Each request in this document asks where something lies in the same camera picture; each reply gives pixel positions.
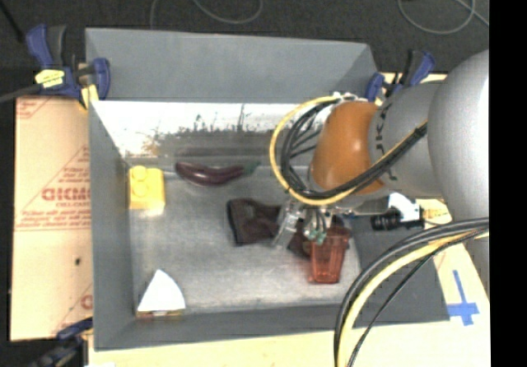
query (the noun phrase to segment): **yellow block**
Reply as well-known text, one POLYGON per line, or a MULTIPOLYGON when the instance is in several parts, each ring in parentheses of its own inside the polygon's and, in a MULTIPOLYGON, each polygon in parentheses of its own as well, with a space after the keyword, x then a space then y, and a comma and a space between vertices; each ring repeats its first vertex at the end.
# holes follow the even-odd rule
POLYGON ((136 165, 128 171, 129 208, 163 209, 165 207, 165 182, 158 168, 136 165))

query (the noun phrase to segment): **purple eggplant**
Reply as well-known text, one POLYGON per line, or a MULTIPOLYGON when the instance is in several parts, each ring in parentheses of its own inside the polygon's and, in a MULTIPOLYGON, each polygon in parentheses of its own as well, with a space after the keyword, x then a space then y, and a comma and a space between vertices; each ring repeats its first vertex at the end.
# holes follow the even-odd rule
POLYGON ((201 186, 220 186, 230 183, 244 175, 250 175, 256 170, 259 162, 250 162, 248 164, 236 164, 226 167, 211 167, 203 164, 191 162, 177 162, 175 172, 182 178, 192 184, 201 186))

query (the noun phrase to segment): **brown cloth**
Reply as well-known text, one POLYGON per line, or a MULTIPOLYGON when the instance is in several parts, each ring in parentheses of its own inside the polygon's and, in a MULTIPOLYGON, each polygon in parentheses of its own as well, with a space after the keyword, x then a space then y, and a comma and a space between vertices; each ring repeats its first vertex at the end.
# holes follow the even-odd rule
MULTIPOLYGON (((266 205, 252 198, 238 198, 227 202, 227 217, 237 245, 258 243, 272 239, 278 232, 280 206, 266 205)), ((296 223, 296 233, 288 248, 296 255, 309 257, 302 233, 303 220, 296 223)))

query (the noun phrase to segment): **gray cylinder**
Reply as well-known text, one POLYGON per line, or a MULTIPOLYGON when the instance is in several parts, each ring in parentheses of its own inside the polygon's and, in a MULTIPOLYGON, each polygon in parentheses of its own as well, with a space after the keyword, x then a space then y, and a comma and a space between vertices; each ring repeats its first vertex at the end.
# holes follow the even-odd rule
MULTIPOLYGON (((368 146, 377 161, 428 118, 428 110, 441 85, 424 83, 390 96, 371 121, 368 146)), ((389 189, 413 198, 439 198, 441 190, 431 167, 428 139, 423 137, 381 177, 389 189)))
MULTIPOLYGON (((489 216, 489 52, 454 69, 437 90, 428 117, 431 161, 455 221, 489 216)), ((466 244, 490 298, 490 242, 466 244)))

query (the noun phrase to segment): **white triangular block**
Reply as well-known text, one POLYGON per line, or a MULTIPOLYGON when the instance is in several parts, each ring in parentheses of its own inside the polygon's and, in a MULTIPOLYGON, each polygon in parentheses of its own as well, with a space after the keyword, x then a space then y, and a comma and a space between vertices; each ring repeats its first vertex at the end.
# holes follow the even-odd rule
POLYGON ((169 275, 158 269, 139 303, 138 312, 173 312, 184 308, 180 288, 169 275))

